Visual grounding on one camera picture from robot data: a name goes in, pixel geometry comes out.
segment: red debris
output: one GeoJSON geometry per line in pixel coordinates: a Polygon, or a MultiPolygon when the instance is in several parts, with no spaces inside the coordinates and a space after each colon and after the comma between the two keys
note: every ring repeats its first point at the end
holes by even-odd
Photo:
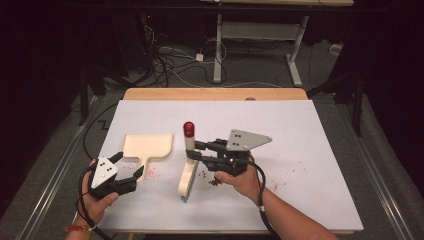
{"type": "Polygon", "coordinates": [[[209,181],[209,183],[212,184],[213,186],[218,186],[218,184],[222,184],[222,182],[216,177],[214,177],[214,180],[209,181]]]}

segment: white paper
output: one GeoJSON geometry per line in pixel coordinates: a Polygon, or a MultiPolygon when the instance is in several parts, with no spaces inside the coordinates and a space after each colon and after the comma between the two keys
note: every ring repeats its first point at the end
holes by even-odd
{"type": "MultiPolygon", "coordinates": [[[[151,160],[146,180],[107,209],[99,225],[111,231],[263,231],[257,207],[231,186],[213,186],[213,173],[200,163],[187,203],[178,195],[186,155],[183,124],[195,124],[195,139],[227,140],[231,129],[272,137],[252,150],[267,187],[334,231],[363,226],[312,101],[121,101],[100,156],[120,151],[125,134],[174,134],[165,159],[151,160]]],[[[214,155],[204,151],[203,155],[214,155]]],[[[136,169],[117,163],[118,177],[136,169]]]]}

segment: red bracelet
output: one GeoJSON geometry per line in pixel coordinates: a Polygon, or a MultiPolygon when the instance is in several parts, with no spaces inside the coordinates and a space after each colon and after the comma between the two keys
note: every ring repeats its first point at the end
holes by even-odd
{"type": "Polygon", "coordinates": [[[97,226],[95,226],[94,228],[90,228],[90,227],[83,227],[83,226],[78,226],[78,225],[71,225],[71,226],[67,226],[65,228],[65,231],[67,231],[67,232],[70,232],[70,231],[91,232],[96,227],[97,226]]]}

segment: desk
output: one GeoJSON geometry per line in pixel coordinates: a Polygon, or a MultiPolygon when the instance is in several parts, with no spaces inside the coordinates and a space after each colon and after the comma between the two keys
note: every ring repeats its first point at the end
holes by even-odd
{"type": "MultiPolygon", "coordinates": [[[[313,6],[323,5],[325,7],[341,7],[352,6],[353,0],[221,0],[220,4],[225,3],[254,3],[254,4],[271,4],[271,5],[301,5],[313,6]]],[[[293,51],[286,55],[287,66],[289,68],[293,83],[296,87],[302,86],[302,81],[296,67],[296,56],[302,43],[303,34],[305,33],[306,24],[309,16],[303,16],[299,24],[276,24],[276,23],[253,23],[253,22],[224,22],[222,14],[218,14],[217,34],[216,34],[216,53],[213,81],[221,82],[222,69],[222,38],[250,38],[250,39],[271,39],[271,40],[294,40],[293,51]]]]}
{"type": "MultiPolygon", "coordinates": [[[[303,90],[221,88],[128,90],[100,156],[119,151],[125,134],[173,133],[173,150],[166,159],[149,162],[146,180],[107,209],[102,229],[145,234],[267,232],[250,200],[231,186],[209,184],[213,173],[203,164],[187,203],[181,200],[177,189],[185,164],[182,125],[187,120],[196,124],[200,141],[225,139],[230,127],[273,137],[273,142],[252,151],[265,171],[268,188],[335,232],[363,229],[313,103],[303,90]],[[252,97],[257,100],[243,101],[252,97]]],[[[130,161],[123,159],[117,166],[118,178],[132,174],[126,170],[130,161]]]]}

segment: red bottle cap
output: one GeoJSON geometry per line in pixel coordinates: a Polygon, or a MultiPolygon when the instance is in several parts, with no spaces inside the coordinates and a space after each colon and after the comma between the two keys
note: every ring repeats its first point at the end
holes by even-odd
{"type": "Polygon", "coordinates": [[[184,136],[187,138],[194,137],[194,124],[192,122],[186,122],[183,126],[184,136]]]}

